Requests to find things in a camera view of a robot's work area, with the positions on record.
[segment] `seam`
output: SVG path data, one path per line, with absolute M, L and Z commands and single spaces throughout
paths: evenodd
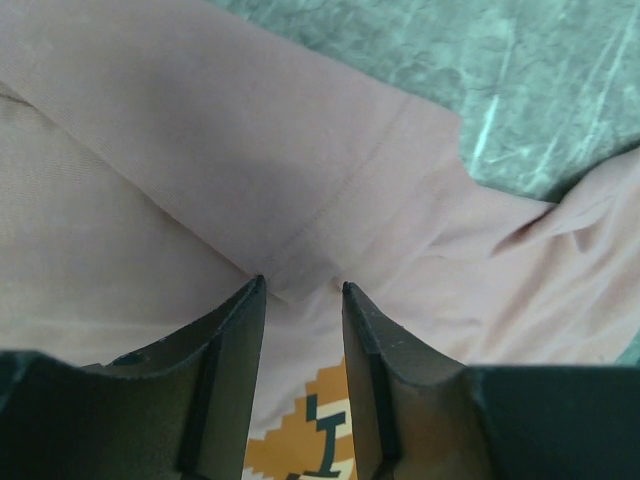
M 26 107 L 31 107 L 31 108 L 33 108 L 35 110 L 35 107 L 33 105 L 31 105 L 29 102 L 27 102 L 25 100 L 22 100 L 20 98 L 14 97 L 12 95 L 9 95 L 7 93 L 0 93 L 0 99 L 6 100 L 6 101 L 11 102 L 11 103 L 18 103 L 18 104 L 24 105 Z
M 297 233 L 293 234 L 289 238 L 289 240 L 285 241 L 283 243 L 283 246 L 278 250 L 278 253 L 276 253 L 276 254 L 274 254 L 274 255 L 272 255 L 271 257 L 268 258 L 268 260 L 267 260 L 267 262 L 265 264 L 265 267 L 264 267 L 266 271 L 270 270 L 274 266 L 274 264 L 281 257 L 284 256 L 284 252 L 293 243 L 295 243 L 296 240 L 298 240 L 300 237 L 302 237 L 305 234 L 307 234 L 309 232 L 309 230 L 313 227 L 313 225 L 317 223 L 318 219 L 322 215 L 324 215 L 327 211 L 329 211 L 336 203 L 338 203 L 342 199 L 342 197 L 349 190 L 351 185 L 353 185 L 353 182 L 356 180 L 356 178 L 358 178 L 358 176 L 362 172 L 362 170 L 364 170 L 369 165 L 369 163 L 371 163 L 372 159 L 376 158 L 376 156 L 378 155 L 378 152 L 387 143 L 391 133 L 393 132 L 393 130 L 395 129 L 396 124 L 398 123 L 398 120 L 402 117 L 402 114 L 406 110 L 407 105 L 409 104 L 411 98 L 412 98 L 411 95 L 409 95 L 409 94 L 405 95 L 404 100 L 400 103 L 398 111 L 395 113 L 393 118 L 389 121 L 387 127 L 384 129 L 384 131 L 383 131 L 383 133 L 382 133 L 382 135 L 380 137 L 380 140 L 378 140 L 375 143 L 375 145 L 373 146 L 371 151 L 365 156 L 364 161 L 361 162 L 361 164 L 358 166 L 358 168 L 344 182 L 344 185 L 340 189 L 340 191 L 333 198 L 331 198 L 318 212 L 316 212 L 316 214 L 300 230 L 298 230 Z M 282 266 L 280 266 L 273 274 L 271 274 L 271 275 L 269 275 L 267 277 L 268 280 L 273 279 L 273 277 L 275 277 L 278 273 L 280 273 L 280 271 L 282 271 L 283 268 L 285 268 L 287 265 L 289 265 L 289 263 L 291 263 L 292 260 L 293 259 L 290 258 L 289 260 L 285 261 L 285 263 Z

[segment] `black plastic part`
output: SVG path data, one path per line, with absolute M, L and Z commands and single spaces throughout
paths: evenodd
M 466 367 L 354 284 L 343 327 L 360 480 L 638 477 L 640 368 Z
M 0 352 L 0 478 L 239 479 L 265 302 L 257 278 L 107 366 Z

